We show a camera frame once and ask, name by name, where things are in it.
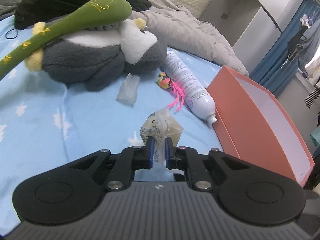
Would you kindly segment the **blue curtain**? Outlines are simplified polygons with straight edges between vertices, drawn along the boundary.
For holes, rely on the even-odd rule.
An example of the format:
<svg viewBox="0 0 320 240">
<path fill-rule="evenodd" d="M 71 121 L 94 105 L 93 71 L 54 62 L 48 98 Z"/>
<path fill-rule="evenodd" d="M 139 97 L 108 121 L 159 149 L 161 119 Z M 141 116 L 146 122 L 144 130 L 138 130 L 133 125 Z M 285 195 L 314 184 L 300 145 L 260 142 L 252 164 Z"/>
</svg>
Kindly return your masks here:
<svg viewBox="0 0 320 240">
<path fill-rule="evenodd" d="M 313 13 L 319 16 L 319 2 L 303 0 L 283 33 L 250 74 L 253 81 L 268 89 L 274 96 L 281 94 L 298 70 L 298 59 L 288 59 L 287 44 L 300 30 L 301 17 L 311 16 Z"/>
</svg>

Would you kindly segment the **dark grey garment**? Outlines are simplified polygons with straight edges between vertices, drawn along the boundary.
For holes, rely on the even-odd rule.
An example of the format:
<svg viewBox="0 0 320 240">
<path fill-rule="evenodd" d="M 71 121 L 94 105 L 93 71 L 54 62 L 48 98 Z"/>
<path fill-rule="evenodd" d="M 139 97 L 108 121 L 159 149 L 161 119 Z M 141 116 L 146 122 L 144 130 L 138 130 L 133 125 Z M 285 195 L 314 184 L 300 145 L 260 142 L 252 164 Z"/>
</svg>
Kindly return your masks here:
<svg viewBox="0 0 320 240">
<path fill-rule="evenodd" d="M 22 0 L 1 0 L 0 20 L 14 15 L 16 8 Z"/>
</svg>

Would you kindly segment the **green plush back scratcher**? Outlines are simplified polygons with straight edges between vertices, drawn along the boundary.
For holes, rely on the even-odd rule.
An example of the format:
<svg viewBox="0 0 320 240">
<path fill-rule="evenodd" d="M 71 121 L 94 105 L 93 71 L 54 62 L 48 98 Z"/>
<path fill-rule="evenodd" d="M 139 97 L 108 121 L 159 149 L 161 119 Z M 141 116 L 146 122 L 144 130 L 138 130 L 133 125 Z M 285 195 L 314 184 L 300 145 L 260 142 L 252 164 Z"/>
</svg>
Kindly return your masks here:
<svg viewBox="0 0 320 240">
<path fill-rule="evenodd" d="M 49 42 L 82 29 L 123 22 L 131 15 L 131 12 L 131 4 L 126 0 L 90 0 L 65 18 L 45 24 L 42 31 L 3 57 L 1 59 L 1 79 L 33 52 Z"/>
</svg>

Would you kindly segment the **grey duvet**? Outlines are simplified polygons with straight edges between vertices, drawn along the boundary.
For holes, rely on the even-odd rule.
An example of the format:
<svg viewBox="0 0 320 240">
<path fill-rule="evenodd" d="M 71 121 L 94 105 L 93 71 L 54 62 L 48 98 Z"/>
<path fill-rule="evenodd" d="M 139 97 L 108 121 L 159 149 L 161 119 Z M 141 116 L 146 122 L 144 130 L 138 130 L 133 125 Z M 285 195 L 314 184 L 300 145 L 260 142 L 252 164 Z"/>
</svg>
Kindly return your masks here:
<svg viewBox="0 0 320 240">
<path fill-rule="evenodd" d="M 196 19 L 187 8 L 178 7 L 171 0 L 147 1 L 151 3 L 150 9 L 133 11 L 131 19 L 144 19 L 149 31 L 164 36 L 171 48 L 228 66 L 249 76 L 232 46 L 212 24 Z"/>
</svg>

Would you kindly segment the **grey white wardrobe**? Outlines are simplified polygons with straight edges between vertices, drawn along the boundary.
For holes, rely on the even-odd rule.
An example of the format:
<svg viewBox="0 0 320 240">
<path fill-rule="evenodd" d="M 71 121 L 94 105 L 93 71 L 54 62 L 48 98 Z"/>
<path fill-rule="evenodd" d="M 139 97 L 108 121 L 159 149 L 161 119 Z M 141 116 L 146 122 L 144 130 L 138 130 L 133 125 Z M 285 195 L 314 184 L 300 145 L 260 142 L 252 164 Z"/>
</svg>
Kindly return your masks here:
<svg viewBox="0 0 320 240">
<path fill-rule="evenodd" d="M 211 23 L 252 72 L 266 56 L 303 0 L 211 0 L 202 20 Z"/>
</svg>

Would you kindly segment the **grey penguin plush toy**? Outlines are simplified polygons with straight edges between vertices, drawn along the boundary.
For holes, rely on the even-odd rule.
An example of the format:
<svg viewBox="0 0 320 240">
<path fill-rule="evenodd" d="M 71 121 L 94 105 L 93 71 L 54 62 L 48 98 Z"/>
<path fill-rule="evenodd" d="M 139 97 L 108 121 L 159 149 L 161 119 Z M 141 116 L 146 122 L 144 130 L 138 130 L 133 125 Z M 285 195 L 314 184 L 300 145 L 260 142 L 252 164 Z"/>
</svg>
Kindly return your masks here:
<svg viewBox="0 0 320 240">
<path fill-rule="evenodd" d="M 123 73 L 153 72 L 166 56 L 165 37 L 136 18 L 65 35 L 33 52 L 24 63 L 30 71 L 44 71 L 54 81 L 83 83 L 89 91 L 100 91 Z"/>
</svg>

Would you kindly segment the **orange cardboard box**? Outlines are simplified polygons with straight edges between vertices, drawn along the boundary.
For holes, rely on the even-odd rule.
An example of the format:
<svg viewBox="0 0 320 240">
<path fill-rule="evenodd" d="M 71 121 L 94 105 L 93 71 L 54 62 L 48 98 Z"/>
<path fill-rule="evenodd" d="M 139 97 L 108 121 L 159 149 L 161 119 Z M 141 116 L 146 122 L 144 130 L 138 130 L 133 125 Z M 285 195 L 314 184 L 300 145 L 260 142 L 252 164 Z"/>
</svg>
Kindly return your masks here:
<svg viewBox="0 0 320 240">
<path fill-rule="evenodd" d="M 213 128 L 225 153 L 304 186 L 315 165 L 295 124 L 274 95 L 224 66 L 207 88 L 216 104 Z"/>
</svg>

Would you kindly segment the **white spray bottle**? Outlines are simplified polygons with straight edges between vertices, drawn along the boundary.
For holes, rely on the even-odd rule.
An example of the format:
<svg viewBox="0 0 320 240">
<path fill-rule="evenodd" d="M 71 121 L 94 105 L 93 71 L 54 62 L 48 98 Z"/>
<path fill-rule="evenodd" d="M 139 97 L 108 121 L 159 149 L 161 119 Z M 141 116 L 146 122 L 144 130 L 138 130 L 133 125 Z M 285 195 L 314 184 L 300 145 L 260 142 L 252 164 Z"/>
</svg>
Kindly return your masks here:
<svg viewBox="0 0 320 240">
<path fill-rule="evenodd" d="M 174 51 L 167 52 L 162 70 L 184 89 L 184 105 L 195 116 L 210 125 L 217 122 L 214 99 Z"/>
</svg>

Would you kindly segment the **pink feather bird toy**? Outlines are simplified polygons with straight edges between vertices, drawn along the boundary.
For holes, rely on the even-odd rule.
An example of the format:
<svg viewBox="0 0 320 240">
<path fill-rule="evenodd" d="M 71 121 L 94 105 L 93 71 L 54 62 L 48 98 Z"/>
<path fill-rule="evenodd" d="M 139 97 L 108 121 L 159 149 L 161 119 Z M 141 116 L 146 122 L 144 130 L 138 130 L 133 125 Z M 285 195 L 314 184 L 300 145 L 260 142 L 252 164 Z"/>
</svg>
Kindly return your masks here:
<svg viewBox="0 0 320 240">
<path fill-rule="evenodd" d="M 184 89 L 173 79 L 168 77 L 165 72 L 158 75 L 157 84 L 161 89 L 167 90 L 171 95 L 175 96 L 175 100 L 168 105 L 169 108 L 177 106 L 176 111 L 180 111 L 184 105 L 185 93 Z"/>
</svg>

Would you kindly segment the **small clear plastic packet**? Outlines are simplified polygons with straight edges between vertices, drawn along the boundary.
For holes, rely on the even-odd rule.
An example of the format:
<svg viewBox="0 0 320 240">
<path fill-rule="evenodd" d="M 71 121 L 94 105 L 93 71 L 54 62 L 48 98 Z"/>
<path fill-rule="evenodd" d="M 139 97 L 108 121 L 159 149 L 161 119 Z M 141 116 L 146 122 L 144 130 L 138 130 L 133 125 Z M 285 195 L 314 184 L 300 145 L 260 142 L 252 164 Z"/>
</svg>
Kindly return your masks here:
<svg viewBox="0 0 320 240">
<path fill-rule="evenodd" d="M 126 105 L 134 105 L 137 100 L 139 83 L 140 77 L 129 73 L 120 86 L 116 100 Z"/>
</svg>

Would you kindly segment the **clear plastic item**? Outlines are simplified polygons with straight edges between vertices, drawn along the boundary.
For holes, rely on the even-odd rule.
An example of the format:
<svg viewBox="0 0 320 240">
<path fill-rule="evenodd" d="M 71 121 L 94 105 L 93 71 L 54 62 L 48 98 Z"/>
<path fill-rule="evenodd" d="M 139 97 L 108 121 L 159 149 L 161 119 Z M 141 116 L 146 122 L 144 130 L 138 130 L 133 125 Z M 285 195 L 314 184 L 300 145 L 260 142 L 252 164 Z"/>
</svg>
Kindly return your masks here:
<svg viewBox="0 0 320 240">
<path fill-rule="evenodd" d="M 174 174 L 177 170 L 169 171 L 165 164 L 165 139 L 170 137 L 177 146 L 183 132 L 183 127 L 170 114 L 169 108 L 164 107 L 152 113 L 140 129 L 140 137 L 146 143 L 148 137 L 155 139 L 153 147 L 153 166 Z"/>
</svg>

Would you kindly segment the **hanging denim clothes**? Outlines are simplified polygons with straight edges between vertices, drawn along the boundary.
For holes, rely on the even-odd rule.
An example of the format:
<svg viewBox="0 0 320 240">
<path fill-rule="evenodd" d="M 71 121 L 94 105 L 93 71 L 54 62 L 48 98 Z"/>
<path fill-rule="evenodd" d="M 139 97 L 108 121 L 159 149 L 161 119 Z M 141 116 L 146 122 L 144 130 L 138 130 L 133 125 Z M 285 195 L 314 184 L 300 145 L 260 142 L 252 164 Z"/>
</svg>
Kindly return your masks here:
<svg viewBox="0 0 320 240">
<path fill-rule="evenodd" d="M 319 48 L 319 16 L 304 14 L 300 19 L 300 30 L 287 43 L 287 58 L 281 69 L 289 61 L 298 59 L 298 68 L 303 70 L 315 61 Z"/>
</svg>

